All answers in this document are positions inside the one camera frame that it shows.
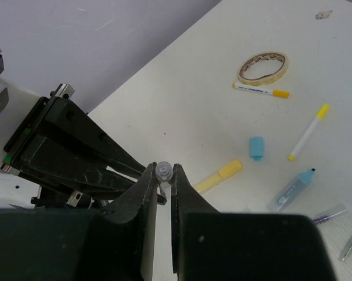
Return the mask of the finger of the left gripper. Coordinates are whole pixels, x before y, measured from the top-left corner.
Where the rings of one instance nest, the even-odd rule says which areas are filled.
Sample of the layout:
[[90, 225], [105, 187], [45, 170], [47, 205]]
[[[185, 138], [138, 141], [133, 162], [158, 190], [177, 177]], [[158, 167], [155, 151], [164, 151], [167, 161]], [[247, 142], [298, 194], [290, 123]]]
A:
[[21, 119], [3, 164], [42, 181], [129, 181], [145, 167], [101, 129], [60, 84]]
[[66, 196], [77, 190], [97, 200], [118, 198], [146, 169], [111, 138], [92, 145], [74, 138], [18, 138], [4, 151], [4, 163], [27, 179]]

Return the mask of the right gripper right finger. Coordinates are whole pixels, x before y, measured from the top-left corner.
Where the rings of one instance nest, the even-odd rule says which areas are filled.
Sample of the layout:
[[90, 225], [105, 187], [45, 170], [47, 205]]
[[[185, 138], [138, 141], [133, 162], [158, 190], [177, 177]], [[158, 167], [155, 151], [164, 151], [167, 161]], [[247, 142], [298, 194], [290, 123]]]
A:
[[222, 213], [171, 179], [172, 269], [178, 280], [336, 280], [322, 236], [304, 215]]

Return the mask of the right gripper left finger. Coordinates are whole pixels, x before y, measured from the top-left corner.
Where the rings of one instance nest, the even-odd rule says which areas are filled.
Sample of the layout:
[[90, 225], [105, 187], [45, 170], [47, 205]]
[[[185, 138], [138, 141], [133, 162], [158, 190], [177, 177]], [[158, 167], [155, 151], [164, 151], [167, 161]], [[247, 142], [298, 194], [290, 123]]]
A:
[[150, 280], [155, 169], [101, 210], [0, 209], [0, 280]]

